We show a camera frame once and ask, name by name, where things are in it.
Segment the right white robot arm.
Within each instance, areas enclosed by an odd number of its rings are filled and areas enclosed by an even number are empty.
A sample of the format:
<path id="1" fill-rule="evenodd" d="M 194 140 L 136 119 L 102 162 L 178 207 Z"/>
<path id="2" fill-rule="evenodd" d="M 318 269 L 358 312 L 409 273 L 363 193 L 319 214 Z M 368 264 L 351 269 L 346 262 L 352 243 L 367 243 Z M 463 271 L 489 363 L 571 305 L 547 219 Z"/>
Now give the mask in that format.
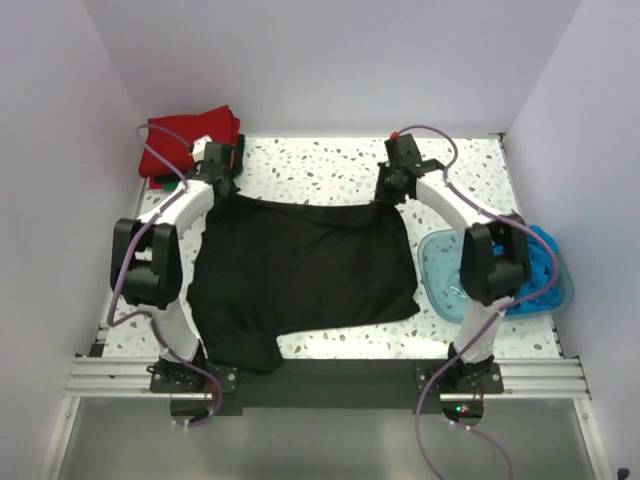
<path id="1" fill-rule="evenodd" d="M 445 379 L 452 390 L 469 392 L 481 380 L 477 364 L 493 356 L 502 309 L 531 276 L 526 224 L 454 186 L 447 167 L 421 157 L 412 135 L 394 133 L 384 145 L 387 160 L 379 165 L 374 200 L 393 206 L 417 200 L 462 236 L 459 275 L 467 303 L 452 343 L 456 362 L 446 367 Z"/>

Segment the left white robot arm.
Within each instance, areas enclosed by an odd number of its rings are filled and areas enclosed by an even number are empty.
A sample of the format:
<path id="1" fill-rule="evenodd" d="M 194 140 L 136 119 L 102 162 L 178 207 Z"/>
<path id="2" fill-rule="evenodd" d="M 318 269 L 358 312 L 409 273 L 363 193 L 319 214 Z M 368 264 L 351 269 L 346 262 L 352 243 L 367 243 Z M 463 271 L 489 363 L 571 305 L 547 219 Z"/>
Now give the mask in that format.
<path id="1" fill-rule="evenodd" d="M 190 147 L 194 165 L 176 190 L 135 219 L 114 225 L 106 323 L 113 328 L 132 318 L 147 319 L 160 357 L 175 362 L 171 378 L 185 392 L 200 390 L 207 368 L 193 359 L 201 341 L 179 300 L 183 269 L 179 240 L 221 199 L 238 192 L 245 137 L 235 144 L 204 136 Z"/>

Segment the black t shirt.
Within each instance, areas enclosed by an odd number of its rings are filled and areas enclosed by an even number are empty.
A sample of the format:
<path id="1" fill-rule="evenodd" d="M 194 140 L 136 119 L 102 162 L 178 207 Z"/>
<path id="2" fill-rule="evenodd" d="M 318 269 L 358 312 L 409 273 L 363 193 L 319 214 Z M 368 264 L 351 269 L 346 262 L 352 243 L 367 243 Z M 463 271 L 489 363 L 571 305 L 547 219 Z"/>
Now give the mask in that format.
<path id="1" fill-rule="evenodd" d="M 212 362 L 271 373 L 279 336 L 405 320 L 417 285 L 393 206 L 236 196 L 206 216 L 187 302 Z"/>

